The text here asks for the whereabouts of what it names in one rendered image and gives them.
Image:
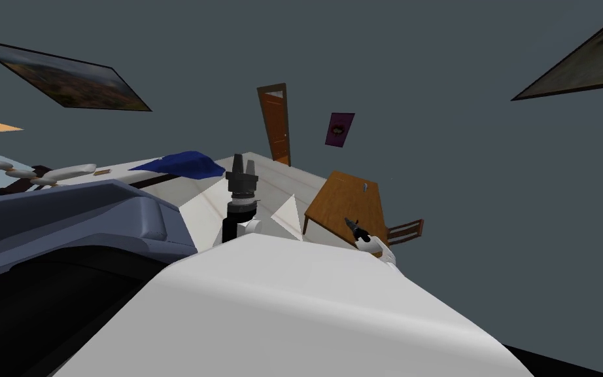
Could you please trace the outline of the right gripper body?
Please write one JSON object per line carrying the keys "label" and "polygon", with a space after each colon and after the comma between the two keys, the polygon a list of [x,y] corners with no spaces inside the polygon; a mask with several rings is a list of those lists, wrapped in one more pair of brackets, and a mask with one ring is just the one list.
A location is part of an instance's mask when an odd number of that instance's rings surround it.
{"label": "right gripper body", "polygon": [[363,228],[361,228],[359,226],[359,220],[352,221],[346,217],[345,222],[346,222],[347,226],[350,228],[350,230],[353,234],[353,237],[355,238],[356,241],[362,240],[363,242],[366,242],[366,243],[371,242],[370,235]]}

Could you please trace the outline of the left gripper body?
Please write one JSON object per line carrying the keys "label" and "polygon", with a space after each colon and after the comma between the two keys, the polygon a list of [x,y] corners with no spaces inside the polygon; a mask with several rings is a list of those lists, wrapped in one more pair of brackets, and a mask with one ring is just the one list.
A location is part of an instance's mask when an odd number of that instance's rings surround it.
{"label": "left gripper body", "polygon": [[228,190],[233,197],[253,197],[258,177],[247,173],[226,173]]}

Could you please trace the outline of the brown wooden table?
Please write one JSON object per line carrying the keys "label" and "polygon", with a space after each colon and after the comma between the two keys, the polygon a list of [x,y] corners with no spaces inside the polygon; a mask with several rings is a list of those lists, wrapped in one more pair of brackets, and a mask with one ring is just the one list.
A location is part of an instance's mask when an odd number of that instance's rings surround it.
{"label": "brown wooden table", "polygon": [[378,184],[340,171],[333,171],[305,212],[303,231],[310,220],[341,240],[355,246],[352,231],[345,219],[356,222],[386,246],[385,225]]}

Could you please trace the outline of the brown wooden chair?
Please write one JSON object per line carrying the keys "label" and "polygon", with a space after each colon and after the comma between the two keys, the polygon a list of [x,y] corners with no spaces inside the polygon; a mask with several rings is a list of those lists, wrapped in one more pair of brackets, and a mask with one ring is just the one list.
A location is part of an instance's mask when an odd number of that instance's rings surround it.
{"label": "brown wooden chair", "polygon": [[422,236],[424,219],[388,228],[387,245],[398,245]]}

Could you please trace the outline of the brown wooden door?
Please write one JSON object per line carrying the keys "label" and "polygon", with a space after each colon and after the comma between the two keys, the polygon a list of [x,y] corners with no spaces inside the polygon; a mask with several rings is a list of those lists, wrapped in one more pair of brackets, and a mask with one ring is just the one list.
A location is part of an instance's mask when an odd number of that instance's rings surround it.
{"label": "brown wooden door", "polygon": [[258,87],[257,93],[266,127],[271,159],[291,166],[286,84],[279,83]]}

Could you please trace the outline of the blue cloth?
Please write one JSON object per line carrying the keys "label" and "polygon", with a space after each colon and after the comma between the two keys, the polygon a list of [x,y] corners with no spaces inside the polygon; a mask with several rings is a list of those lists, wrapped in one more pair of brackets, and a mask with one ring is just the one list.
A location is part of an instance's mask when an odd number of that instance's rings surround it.
{"label": "blue cloth", "polygon": [[134,170],[152,171],[195,180],[220,177],[226,171],[210,157],[197,151],[163,156],[130,169],[130,171]]}

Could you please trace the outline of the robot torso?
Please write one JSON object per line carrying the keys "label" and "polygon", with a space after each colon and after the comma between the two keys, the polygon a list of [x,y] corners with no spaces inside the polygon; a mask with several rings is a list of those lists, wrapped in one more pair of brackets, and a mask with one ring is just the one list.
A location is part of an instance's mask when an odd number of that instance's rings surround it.
{"label": "robot torso", "polygon": [[164,268],[55,377],[533,377],[372,255],[249,234]]}

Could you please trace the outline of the purple wall picture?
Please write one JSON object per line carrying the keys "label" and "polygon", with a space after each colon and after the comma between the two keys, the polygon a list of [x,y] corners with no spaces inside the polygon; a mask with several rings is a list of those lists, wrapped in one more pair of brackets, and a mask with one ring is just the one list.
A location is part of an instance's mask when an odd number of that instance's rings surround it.
{"label": "purple wall picture", "polygon": [[348,132],[354,120],[354,113],[332,113],[326,134],[325,145],[344,146]]}

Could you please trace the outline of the dark landscape wall picture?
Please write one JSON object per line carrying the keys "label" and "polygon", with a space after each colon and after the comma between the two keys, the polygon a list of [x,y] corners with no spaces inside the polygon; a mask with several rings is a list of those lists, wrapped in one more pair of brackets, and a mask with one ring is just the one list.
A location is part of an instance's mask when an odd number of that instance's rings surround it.
{"label": "dark landscape wall picture", "polygon": [[111,67],[0,43],[0,64],[64,108],[151,112]]}
{"label": "dark landscape wall picture", "polygon": [[512,101],[564,95],[603,88],[603,27]]}

